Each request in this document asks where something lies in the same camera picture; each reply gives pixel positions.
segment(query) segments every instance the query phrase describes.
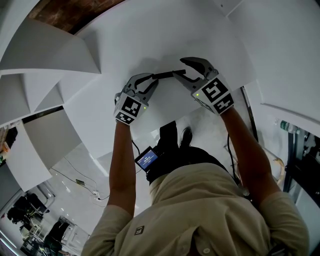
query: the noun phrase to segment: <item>white wall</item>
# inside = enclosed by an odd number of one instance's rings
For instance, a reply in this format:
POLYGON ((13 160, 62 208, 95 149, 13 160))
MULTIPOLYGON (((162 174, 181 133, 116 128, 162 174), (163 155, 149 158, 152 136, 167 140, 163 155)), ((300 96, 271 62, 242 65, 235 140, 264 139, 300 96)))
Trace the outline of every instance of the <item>white wall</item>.
MULTIPOLYGON (((262 102, 312 119, 320 130, 316 1, 245 0, 228 17, 253 63, 262 102)), ((286 121, 306 128, 303 118, 286 121)))
POLYGON ((81 143, 64 110, 30 121, 24 127, 48 169, 81 143))
POLYGON ((309 252, 311 253, 320 243, 320 208, 303 189, 301 189, 296 201, 296 207, 298 208, 309 231, 309 252))
POLYGON ((21 187, 5 164, 0 167, 0 211, 21 187))

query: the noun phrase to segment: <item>black cable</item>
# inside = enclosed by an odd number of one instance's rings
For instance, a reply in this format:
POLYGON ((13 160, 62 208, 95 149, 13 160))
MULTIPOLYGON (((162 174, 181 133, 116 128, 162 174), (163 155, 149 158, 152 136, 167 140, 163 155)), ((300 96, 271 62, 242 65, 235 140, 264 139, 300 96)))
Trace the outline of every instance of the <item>black cable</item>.
POLYGON ((86 190, 90 191, 90 193, 95 196, 95 194, 94 194, 89 188, 80 185, 79 183, 77 183, 77 182, 75 182, 74 180, 70 179, 69 177, 67 177, 66 175, 64 175, 63 173, 61 173, 60 171, 57 171, 56 169, 53 169, 52 167, 51 167, 51 169, 54 170, 54 171, 56 171, 57 173, 61 174, 62 176, 66 177, 68 180, 72 181, 73 183, 75 183, 75 184, 77 184, 77 185, 85 188, 86 190))
POLYGON ((251 106, 247 102, 247 97, 246 97, 246 92, 245 92, 246 90, 243 86, 240 87, 240 90, 241 90, 241 93, 242 93, 242 96, 243 96, 243 99, 244 99, 244 102, 246 105, 246 110, 248 111, 248 114, 249 114, 249 119, 250 119, 250 123, 251 123, 253 136, 254 136, 256 142, 259 142, 257 127, 256 127, 255 119, 254 119, 254 114, 252 113, 251 106))
POLYGON ((107 199, 107 198, 109 198, 109 197, 110 197, 110 195, 108 195, 107 197, 105 197, 105 198, 103 198, 103 199, 99 199, 99 201, 105 200, 105 199, 107 199))
POLYGON ((233 158, 231 150, 230 150, 230 136, 229 136, 229 134, 228 134, 228 139, 227 139, 227 146, 228 146, 228 151, 229 151, 229 154, 231 157, 231 163, 232 163, 232 169, 233 169, 233 179, 234 179, 234 182, 238 185, 240 183, 240 180, 236 176, 234 158, 233 158))
POLYGON ((70 161, 64 156, 63 157, 68 163, 69 165, 71 165, 72 169, 74 169, 77 173, 81 174, 83 177, 86 177, 87 179, 93 181, 95 183, 95 190, 97 190, 97 183, 92 179, 92 178, 89 178, 87 177, 86 175, 82 174, 80 171, 78 171, 76 168, 74 168, 74 166, 72 165, 72 163, 70 163, 70 161))
POLYGON ((138 148, 138 146, 136 145, 136 143, 134 143, 134 141, 133 140, 131 140, 132 141, 132 144, 136 147, 136 149, 138 150, 138 154, 140 155, 140 150, 139 150, 139 148, 138 148))

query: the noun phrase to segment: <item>floor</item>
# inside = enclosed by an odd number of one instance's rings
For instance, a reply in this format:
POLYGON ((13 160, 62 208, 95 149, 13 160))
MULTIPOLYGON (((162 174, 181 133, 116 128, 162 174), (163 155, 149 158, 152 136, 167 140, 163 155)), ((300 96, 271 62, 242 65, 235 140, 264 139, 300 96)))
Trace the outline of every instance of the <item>floor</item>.
MULTIPOLYGON (((234 98, 235 108, 249 126, 249 115, 240 90, 235 91, 234 98)), ((205 108, 199 108, 178 119, 176 123, 178 135, 181 134, 186 126, 191 126, 193 133, 191 145, 206 150, 209 154, 216 157, 229 171, 232 170, 230 155, 223 148, 227 143, 228 134, 219 116, 214 115, 205 108)), ((137 139, 135 143, 142 152, 148 146, 155 146, 158 139, 159 130, 155 130, 137 139)), ((135 148, 134 154, 138 156, 138 151, 135 148)), ((107 176, 110 169, 111 157, 112 152, 98 158, 96 163, 94 163, 86 147, 81 143, 53 168, 73 181, 78 179, 85 182, 86 187, 91 192, 97 189, 100 198, 103 199, 109 195, 109 178, 107 176), (66 159, 77 171, 94 181, 76 172, 66 159)), ((53 177, 47 182, 56 196, 54 204, 50 207, 50 215, 54 218, 65 216, 88 234, 91 234, 103 213, 104 206, 107 204, 108 199, 105 199, 103 202, 98 202, 87 189, 70 181, 53 169, 51 169, 50 172, 53 174, 53 177)), ((135 215, 138 215, 151 205, 151 200, 146 174, 144 171, 140 171, 136 177, 135 215)))

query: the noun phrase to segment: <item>person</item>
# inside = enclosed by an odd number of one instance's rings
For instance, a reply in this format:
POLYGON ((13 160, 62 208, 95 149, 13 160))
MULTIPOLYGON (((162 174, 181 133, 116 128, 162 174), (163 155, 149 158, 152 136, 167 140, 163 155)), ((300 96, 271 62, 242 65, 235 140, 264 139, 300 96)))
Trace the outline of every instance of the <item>person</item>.
POLYGON ((51 256, 69 255, 68 252, 62 250, 61 240, 69 226, 69 223, 59 219, 43 241, 43 247, 47 248, 51 256))
POLYGON ((290 196, 275 183, 265 152, 233 107, 221 117, 252 202, 213 156, 188 147, 190 130, 180 148, 175 146, 175 123, 170 123, 160 131, 158 146, 167 147, 163 155, 173 155, 165 164, 158 161, 158 174, 147 174, 152 205, 134 217, 136 169, 130 127, 117 122, 109 201, 82 256, 266 256, 276 251, 308 255, 307 227, 290 196))

